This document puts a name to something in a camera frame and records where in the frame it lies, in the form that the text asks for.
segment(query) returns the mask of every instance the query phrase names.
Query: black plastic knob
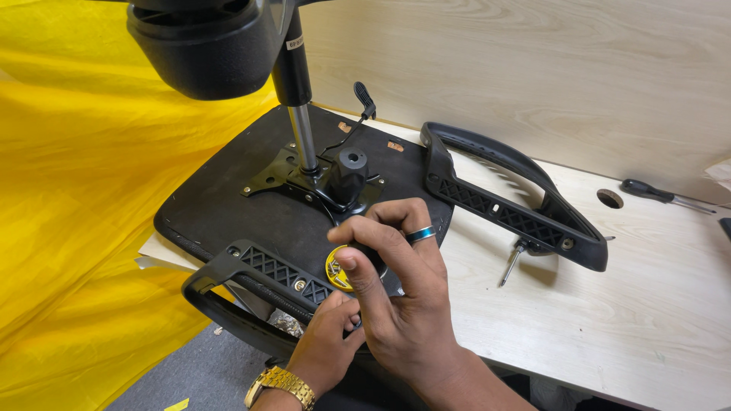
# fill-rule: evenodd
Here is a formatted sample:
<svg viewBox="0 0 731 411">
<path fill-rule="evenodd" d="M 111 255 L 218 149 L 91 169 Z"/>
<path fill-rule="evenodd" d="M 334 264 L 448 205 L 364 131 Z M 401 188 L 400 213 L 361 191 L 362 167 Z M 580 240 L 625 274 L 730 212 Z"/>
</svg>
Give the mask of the black plastic knob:
<svg viewBox="0 0 731 411">
<path fill-rule="evenodd" d="M 343 148 L 333 159 L 330 170 L 330 191 L 337 201 L 350 204 L 366 187 L 368 157 L 355 147 Z"/>
</svg>

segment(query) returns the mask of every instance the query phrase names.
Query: gold watch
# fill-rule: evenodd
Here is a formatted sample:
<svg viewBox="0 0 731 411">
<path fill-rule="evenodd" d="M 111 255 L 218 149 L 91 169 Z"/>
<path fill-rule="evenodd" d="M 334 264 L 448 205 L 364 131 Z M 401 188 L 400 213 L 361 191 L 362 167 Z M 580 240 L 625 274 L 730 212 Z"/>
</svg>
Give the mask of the gold watch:
<svg viewBox="0 0 731 411">
<path fill-rule="evenodd" d="M 246 393 L 246 399 L 244 399 L 246 408 L 254 405 L 264 388 L 277 388 L 292 394 L 300 400 L 304 411 L 312 411 L 315 405 L 315 393 L 304 381 L 286 369 L 274 366 L 272 369 L 264 370 L 251 384 L 249 392 Z"/>
</svg>

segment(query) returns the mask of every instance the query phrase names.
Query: blue ring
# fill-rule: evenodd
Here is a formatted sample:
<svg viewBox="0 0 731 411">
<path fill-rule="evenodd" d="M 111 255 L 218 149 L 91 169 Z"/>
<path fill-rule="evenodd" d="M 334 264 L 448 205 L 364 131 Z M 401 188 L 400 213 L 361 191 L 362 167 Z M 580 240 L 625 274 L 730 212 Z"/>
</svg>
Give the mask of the blue ring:
<svg viewBox="0 0 731 411">
<path fill-rule="evenodd" d="M 436 231 L 434 230 L 434 226 L 430 225 L 429 227 L 406 234 L 406 242 L 413 245 L 417 241 L 421 241 L 424 238 L 433 237 L 435 235 Z"/>
</svg>

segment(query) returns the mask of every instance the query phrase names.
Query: sticker label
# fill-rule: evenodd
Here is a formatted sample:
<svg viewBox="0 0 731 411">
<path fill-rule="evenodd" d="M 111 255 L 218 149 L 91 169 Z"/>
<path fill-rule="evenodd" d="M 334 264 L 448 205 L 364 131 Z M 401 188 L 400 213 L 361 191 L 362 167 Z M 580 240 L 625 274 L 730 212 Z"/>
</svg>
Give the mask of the sticker label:
<svg viewBox="0 0 731 411">
<path fill-rule="evenodd" d="M 299 36 L 294 40 L 287 40 L 287 50 L 294 50 L 303 44 L 305 44 L 305 39 L 302 36 Z"/>
</svg>

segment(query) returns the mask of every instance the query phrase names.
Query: desk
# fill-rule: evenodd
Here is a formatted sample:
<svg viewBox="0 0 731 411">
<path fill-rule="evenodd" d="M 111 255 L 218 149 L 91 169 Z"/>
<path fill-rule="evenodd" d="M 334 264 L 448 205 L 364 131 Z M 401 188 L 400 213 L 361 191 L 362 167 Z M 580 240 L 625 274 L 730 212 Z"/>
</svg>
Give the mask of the desk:
<svg viewBox="0 0 731 411">
<path fill-rule="evenodd" d="M 419 142 L 418 131 L 366 124 Z M 540 204 L 535 184 L 476 157 L 452 157 L 460 178 Z M 625 194 L 611 178 L 538 164 L 602 234 L 617 237 L 607 270 L 523 253 L 500 288 L 517 236 L 455 208 L 442 254 L 459 343 L 488 363 L 633 407 L 731 406 L 731 241 L 717 221 L 731 210 L 662 204 Z M 602 204 L 599 189 L 619 194 L 624 207 Z"/>
</svg>

